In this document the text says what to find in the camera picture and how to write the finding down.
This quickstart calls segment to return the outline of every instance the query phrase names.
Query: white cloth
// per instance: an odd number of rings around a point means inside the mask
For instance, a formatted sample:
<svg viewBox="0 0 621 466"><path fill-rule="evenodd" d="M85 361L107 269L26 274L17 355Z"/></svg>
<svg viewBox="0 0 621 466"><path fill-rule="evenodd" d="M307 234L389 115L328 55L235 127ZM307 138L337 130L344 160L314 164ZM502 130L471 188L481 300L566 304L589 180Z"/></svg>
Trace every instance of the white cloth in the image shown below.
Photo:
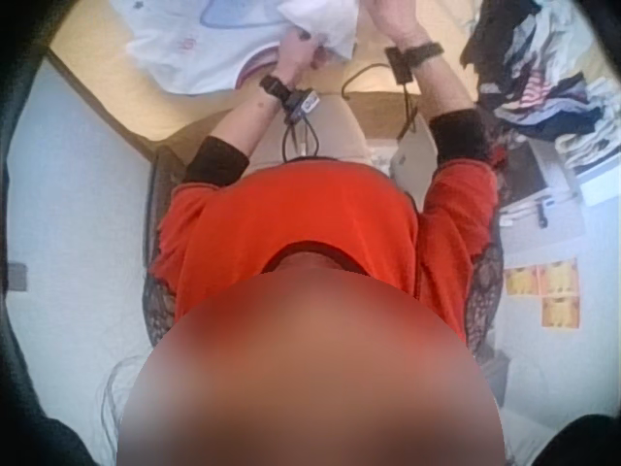
<svg viewBox="0 0 621 466"><path fill-rule="evenodd" d="M353 55L358 0L111 0L134 34L139 66L176 94L234 89L246 72L277 59L291 24Z"/></svg>
<svg viewBox="0 0 621 466"><path fill-rule="evenodd" d="M612 81L599 78L587 86L592 104L604 110L595 132L583 136L570 134L556 140L556 151L568 168L588 165L606 157L621 146L621 89Z"/></svg>
<svg viewBox="0 0 621 466"><path fill-rule="evenodd" d="M575 68L577 59L591 47L594 36L588 23L571 0L539 0L541 11L534 16L535 36L524 57L511 68L514 77L520 76L526 63L542 70L545 80L555 85ZM515 48L524 44L533 31L533 19L528 17L514 31Z"/></svg>

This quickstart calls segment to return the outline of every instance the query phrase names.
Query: sticker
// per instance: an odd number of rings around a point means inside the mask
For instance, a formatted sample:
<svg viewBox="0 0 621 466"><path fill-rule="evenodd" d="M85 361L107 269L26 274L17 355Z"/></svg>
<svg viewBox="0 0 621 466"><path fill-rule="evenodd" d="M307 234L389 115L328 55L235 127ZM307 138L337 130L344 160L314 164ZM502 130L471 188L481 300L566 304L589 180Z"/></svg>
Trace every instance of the sticker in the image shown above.
<svg viewBox="0 0 621 466"><path fill-rule="evenodd" d="M537 266L505 270L509 296L539 296Z"/></svg>
<svg viewBox="0 0 621 466"><path fill-rule="evenodd" d="M549 328L571 328L580 326L580 298L543 298L541 325Z"/></svg>
<svg viewBox="0 0 621 466"><path fill-rule="evenodd" d="M540 265L539 288L543 296L577 296L580 291L577 260Z"/></svg>

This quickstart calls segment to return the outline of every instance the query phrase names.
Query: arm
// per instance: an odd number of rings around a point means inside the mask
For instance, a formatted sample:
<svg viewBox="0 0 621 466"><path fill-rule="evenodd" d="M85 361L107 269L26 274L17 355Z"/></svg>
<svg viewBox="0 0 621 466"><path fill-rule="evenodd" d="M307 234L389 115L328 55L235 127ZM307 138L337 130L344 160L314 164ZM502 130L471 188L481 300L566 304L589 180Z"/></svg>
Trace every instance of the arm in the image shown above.
<svg viewBox="0 0 621 466"><path fill-rule="evenodd" d="M319 38L298 28L290 29L280 43L273 76L290 88L320 58ZM187 167L185 183L209 183L218 187L236 182L248 159L280 110L278 99L258 87L232 110L200 147Z"/></svg>
<svg viewBox="0 0 621 466"><path fill-rule="evenodd" d="M294 86L314 62L318 40L290 30L282 40L273 75ZM159 254L150 272L176 293L194 226L212 195L235 183L244 173L270 123L280 109L276 97L262 88L227 115L199 148L175 190L171 207L159 227Z"/></svg>
<svg viewBox="0 0 621 466"><path fill-rule="evenodd" d="M318 38L297 28L289 30L280 45L278 65L272 75L293 89L314 62L318 48ZM279 110L277 98L258 88L222 120L212 136L250 157Z"/></svg>
<svg viewBox="0 0 621 466"><path fill-rule="evenodd" d="M432 42L416 19L416 0L366 0L377 29L401 52ZM451 112L472 109L473 100L441 56L428 59L413 70L421 92L421 113L430 122Z"/></svg>
<svg viewBox="0 0 621 466"><path fill-rule="evenodd" d="M377 28L402 52L431 42L416 19L415 0L366 1ZM480 116L448 63L435 56L412 71L439 165L419 216L416 297L465 340L473 259L490 243L496 178Z"/></svg>

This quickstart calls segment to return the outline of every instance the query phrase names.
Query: orange top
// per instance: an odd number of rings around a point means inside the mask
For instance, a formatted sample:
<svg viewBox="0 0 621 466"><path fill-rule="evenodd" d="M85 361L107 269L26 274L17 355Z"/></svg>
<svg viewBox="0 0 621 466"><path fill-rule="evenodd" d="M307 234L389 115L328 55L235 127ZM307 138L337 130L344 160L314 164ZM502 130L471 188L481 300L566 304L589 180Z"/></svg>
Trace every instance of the orange top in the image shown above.
<svg viewBox="0 0 621 466"><path fill-rule="evenodd" d="M151 273L177 295L176 320L292 246L325 245L434 310L466 341L472 260L490 241L496 179L457 159L436 173L419 214L379 171L307 160L227 187L180 186L160 226Z"/></svg>

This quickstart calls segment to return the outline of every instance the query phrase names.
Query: hand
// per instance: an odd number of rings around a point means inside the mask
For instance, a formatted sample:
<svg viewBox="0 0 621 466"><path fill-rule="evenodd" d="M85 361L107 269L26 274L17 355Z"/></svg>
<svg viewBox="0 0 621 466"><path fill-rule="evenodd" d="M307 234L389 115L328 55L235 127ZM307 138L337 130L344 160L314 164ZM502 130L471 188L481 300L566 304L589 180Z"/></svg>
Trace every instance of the hand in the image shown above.
<svg viewBox="0 0 621 466"><path fill-rule="evenodd" d="M399 48L411 47L424 31L416 19L416 0L363 0L379 32Z"/></svg>
<svg viewBox="0 0 621 466"><path fill-rule="evenodd" d="M319 67L325 61L323 38L293 27L280 42L278 65L273 75L288 86L294 86L309 68Z"/></svg>

